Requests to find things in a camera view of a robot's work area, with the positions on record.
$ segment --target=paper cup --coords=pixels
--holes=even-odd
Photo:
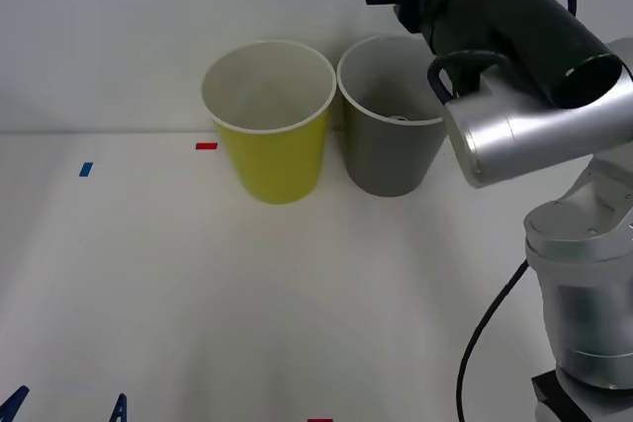
[[[373,37],[338,63],[347,173],[367,193],[415,190],[444,140],[442,105],[426,81],[432,60],[422,37]]]
[[[256,42],[218,60],[202,95],[244,187],[265,203],[307,195],[320,172],[336,77],[318,51]]]

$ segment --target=yellow paper cup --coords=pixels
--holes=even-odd
[[[202,95],[250,194],[265,203],[303,198],[317,184],[336,75],[318,51],[256,42],[218,60]]]

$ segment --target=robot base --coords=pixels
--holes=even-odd
[[[631,422],[633,391],[606,390],[572,380],[562,370],[532,380],[536,422]]]

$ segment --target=blue clip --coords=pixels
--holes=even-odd
[[[20,406],[22,406],[28,393],[29,388],[23,385],[16,390],[4,404],[0,405],[0,421],[11,422],[18,413],[18,410],[20,410]]]
[[[117,420],[128,422],[128,398],[125,394],[119,395],[115,410],[112,411],[112,416],[110,417],[110,422],[117,422]]]

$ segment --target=blue tape marker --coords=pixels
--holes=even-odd
[[[92,170],[92,162],[86,162],[81,167],[81,172],[79,172],[80,177],[87,177],[90,175],[90,170]]]

